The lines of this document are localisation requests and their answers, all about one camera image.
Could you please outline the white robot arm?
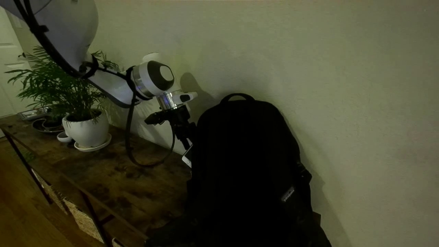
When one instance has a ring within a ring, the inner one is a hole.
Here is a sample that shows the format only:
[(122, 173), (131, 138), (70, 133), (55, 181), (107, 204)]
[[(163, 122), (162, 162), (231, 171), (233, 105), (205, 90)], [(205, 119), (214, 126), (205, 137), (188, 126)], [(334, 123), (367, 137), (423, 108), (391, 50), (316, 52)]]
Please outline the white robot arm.
[(83, 76), (121, 107), (157, 98), (161, 111), (152, 123), (169, 120), (185, 148), (194, 142), (187, 103), (194, 92), (172, 92), (174, 72), (157, 53), (124, 72), (104, 68), (89, 46), (99, 26), (95, 0), (0, 0), (0, 5), (22, 19), (50, 57), (69, 75)]

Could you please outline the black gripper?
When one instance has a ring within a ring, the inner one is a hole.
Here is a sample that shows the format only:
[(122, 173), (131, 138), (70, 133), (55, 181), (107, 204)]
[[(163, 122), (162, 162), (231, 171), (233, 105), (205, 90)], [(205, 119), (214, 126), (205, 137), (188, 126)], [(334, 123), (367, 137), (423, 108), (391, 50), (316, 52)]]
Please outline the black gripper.
[(194, 142), (196, 125), (190, 120), (190, 109), (187, 105), (181, 105), (174, 109), (162, 109), (154, 112), (146, 118), (147, 125), (161, 125), (169, 122), (173, 133), (181, 141), (185, 149), (190, 149)]

